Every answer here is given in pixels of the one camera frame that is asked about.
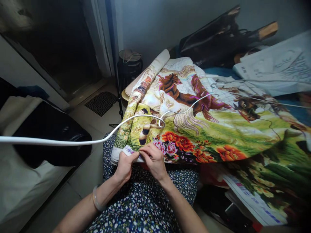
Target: embroidered horse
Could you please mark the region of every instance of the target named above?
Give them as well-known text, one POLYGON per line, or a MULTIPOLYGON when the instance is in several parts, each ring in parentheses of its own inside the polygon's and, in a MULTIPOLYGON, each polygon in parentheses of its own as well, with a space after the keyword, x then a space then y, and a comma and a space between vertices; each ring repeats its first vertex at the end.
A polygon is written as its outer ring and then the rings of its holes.
MULTIPOLYGON (((196 92, 197 95, 192 94, 184 94, 179 92, 177 89, 177 85, 182 84, 180 79, 176 74, 170 74, 165 77, 159 76, 160 87, 159 89, 164 91, 167 95, 171 96, 175 99, 178 103, 185 104, 187 106, 191 106, 194 102, 198 99, 202 98, 203 96, 209 94, 207 90, 201 84, 198 76, 195 74, 192 77, 191 85, 196 92)), ((215 121, 217 120, 213 118, 209 114, 210 109, 221 109, 221 108, 232 109, 232 107, 226 103, 219 102, 214 96, 209 95, 204 99, 200 100, 193 106, 193 116, 196 116, 199 112, 202 112, 205 119, 215 121)))

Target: polka dot skirt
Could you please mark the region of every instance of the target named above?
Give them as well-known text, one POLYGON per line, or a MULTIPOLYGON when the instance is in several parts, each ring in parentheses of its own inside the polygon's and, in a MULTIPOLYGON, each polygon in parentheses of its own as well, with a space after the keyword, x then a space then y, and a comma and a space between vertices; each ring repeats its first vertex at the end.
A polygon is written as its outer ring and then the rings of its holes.
MULTIPOLYGON (((116 171, 110 156, 116 135, 104 143, 104 181, 116 171)), ((197 166, 167 164, 174 185, 193 205, 198 182, 197 166)), ((107 208, 85 232, 177 232, 180 231, 171 205, 151 173, 134 164, 130 180, 107 204, 107 208)))

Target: woman's right hand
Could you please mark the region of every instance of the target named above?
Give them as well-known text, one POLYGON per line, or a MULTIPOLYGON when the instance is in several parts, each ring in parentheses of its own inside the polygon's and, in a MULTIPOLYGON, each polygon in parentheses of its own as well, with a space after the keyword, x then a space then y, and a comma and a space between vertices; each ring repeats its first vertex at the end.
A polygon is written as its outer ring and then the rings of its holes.
POLYGON ((149 143, 141 147, 139 152, 145 159, 151 174, 158 182, 169 178, 163 160, 164 155, 154 144, 149 143))

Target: red flower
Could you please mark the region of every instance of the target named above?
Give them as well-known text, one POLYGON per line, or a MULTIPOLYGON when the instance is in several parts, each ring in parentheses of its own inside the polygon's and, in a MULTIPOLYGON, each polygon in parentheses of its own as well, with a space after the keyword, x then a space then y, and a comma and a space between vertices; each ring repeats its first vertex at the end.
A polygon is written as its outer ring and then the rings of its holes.
POLYGON ((212 163, 216 162, 214 158, 208 153, 208 152, 203 152, 200 149, 196 149, 193 152, 193 155, 196 157, 196 161, 200 163, 212 163))
POLYGON ((217 147, 216 151, 220 154, 220 157, 223 161, 247 159, 247 156, 243 152, 230 145, 225 145, 224 147, 217 147))
POLYGON ((193 145, 192 145, 191 141, 186 137, 178 136, 175 144, 176 144, 176 146, 178 146, 178 148, 180 150, 183 150, 185 152, 193 151, 193 145))
POLYGON ((165 134, 162 135, 162 140, 175 142, 178 137, 179 136, 177 134, 167 131, 165 134))

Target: woman's left hand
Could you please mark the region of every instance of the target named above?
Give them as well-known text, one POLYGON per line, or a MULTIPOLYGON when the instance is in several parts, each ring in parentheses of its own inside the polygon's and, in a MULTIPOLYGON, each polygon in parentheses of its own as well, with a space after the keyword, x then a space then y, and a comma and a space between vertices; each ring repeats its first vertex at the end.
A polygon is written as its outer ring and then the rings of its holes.
POLYGON ((139 152, 132 153, 130 156, 126 156, 123 151, 120 153, 118 167, 114 176, 122 185, 130 179, 132 164, 138 157, 139 152))

